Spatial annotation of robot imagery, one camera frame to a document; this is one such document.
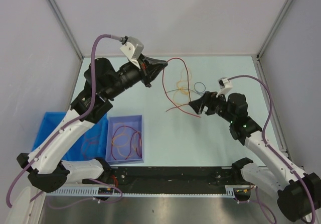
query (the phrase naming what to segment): purple bin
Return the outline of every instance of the purple bin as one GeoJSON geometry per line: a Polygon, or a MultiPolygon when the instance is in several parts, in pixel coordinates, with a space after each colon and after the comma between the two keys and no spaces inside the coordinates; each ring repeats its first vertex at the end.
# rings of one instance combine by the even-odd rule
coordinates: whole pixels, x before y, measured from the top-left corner
{"type": "Polygon", "coordinates": [[[120,164],[144,161],[142,115],[110,117],[106,161],[120,164]]]}

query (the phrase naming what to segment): blue bin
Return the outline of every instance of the blue bin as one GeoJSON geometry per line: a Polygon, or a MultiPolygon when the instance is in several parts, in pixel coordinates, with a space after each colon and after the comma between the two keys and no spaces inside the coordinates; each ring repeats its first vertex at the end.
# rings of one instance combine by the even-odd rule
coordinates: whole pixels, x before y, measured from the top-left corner
{"type": "MultiPolygon", "coordinates": [[[[47,112],[40,125],[32,150],[39,147],[50,133],[58,126],[66,112],[47,112]]],[[[68,161],[91,160],[106,156],[108,120],[107,114],[82,135],[62,158],[68,161]]]]}

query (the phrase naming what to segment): robotic arm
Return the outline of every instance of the robotic arm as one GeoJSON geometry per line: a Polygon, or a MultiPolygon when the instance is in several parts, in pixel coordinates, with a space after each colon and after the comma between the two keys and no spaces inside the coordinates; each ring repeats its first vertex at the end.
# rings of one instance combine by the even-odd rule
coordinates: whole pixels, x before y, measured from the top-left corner
{"type": "Polygon", "coordinates": [[[207,107],[206,115],[217,114],[230,123],[230,133],[255,153],[271,171],[261,170],[252,160],[244,158],[237,161],[241,177],[249,181],[271,197],[278,198],[277,203],[282,213],[290,220],[296,221],[311,213],[311,205],[301,181],[304,182],[315,209],[321,207],[321,180],[315,174],[307,174],[287,159],[277,148],[262,137],[262,128],[248,115],[246,97],[232,93],[226,100],[225,94],[232,88],[227,78],[219,79],[221,90],[206,91],[198,100],[189,102],[197,114],[207,107]]]}
{"type": "Polygon", "coordinates": [[[108,59],[95,59],[95,104],[90,114],[72,122],[67,128],[63,128],[66,123],[80,117],[90,108],[93,80],[91,79],[91,66],[84,73],[86,78],[84,90],[71,103],[70,109],[56,129],[33,152],[21,153],[17,157],[22,168],[33,161],[27,171],[29,172],[28,179],[34,187],[44,192],[52,192],[66,182],[83,179],[102,180],[109,176],[111,169],[102,158],[76,162],[64,161],[61,158],[79,137],[98,123],[113,107],[110,101],[139,81],[146,87],[151,87],[150,83],[168,64],[166,61],[142,55],[143,44],[136,38],[121,38],[121,42],[123,46],[120,49],[129,62],[122,65],[118,71],[114,70],[108,59]],[[37,157],[37,154],[50,140],[50,144],[37,157]]]}

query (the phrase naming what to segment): blue box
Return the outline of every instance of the blue box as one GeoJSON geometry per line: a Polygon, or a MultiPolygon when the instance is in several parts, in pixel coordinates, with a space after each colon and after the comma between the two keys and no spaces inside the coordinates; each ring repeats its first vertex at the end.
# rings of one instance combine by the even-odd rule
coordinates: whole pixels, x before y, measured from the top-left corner
{"type": "MultiPolygon", "coordinates": [[[[39,147],[43,141],[58,126],[66,112],[47,112],[40,125],[32,150],[39,147]]],[[[82,135],[62,158],[68,161],[91,160],[106,156],[108,120],[107,114],[82,135]]]]}
{"type": "Polygon", "coordinates": [[[144,161],[142,115],[110,117],[106,161],[120,164],[144,161]]]}

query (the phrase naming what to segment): white table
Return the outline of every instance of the white table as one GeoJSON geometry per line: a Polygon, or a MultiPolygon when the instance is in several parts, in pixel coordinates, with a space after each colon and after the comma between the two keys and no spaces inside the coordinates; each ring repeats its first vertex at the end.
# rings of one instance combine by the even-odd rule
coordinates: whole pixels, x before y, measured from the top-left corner
{"type": "MultiPolygon", "coordinates": [[[[169,57],[155,57],[168,60],[169,57]]],[[[115,70],[128,62],[126,58],[108,58],[115,70]]],[[[218,91],[217,80],[221,77],[248,74],[257,76],[251,57],[183,57],[192,73],[190,88],[195,82],[203,82],[208,91],[218,91]]],[[[73,99],[83,90],[84,71],[88,69],[90,59],[85,58],[75,87],[73,99]]],[[[176,82],[181,77],[184,65],[173,60],[166,67],[165,86],[167,91],[176,89],[176,82]]],[[[235,79],[231,92],[246,96],[249,115],[261,126],[267,117],[267,108],[259,83],[251,79],[235,79]]],[[[246,147],[233,140],[229,124],[217,115],[196,118],[178,109],[165,110],[173,104],[166,98],[162,87],[162,74],[146,88],[141,82],[126,90],[112,102],[114,107],[108,112],[109,117],[143,115],[144,163],[124,164],[128,166],[231,166],[243,157],[252,159],[259,166],[264,164],[246,147]]],[[[192,99],[200,96],[191,93],[192,99]]],[[[175,100],[187,103],[186,95],[176,94],[175,100]]],[[[182,109],[193,113],[189,106],[182,109]]],[[[267,136],[275,145],[276,138],[269,124],[267,136]]]]}

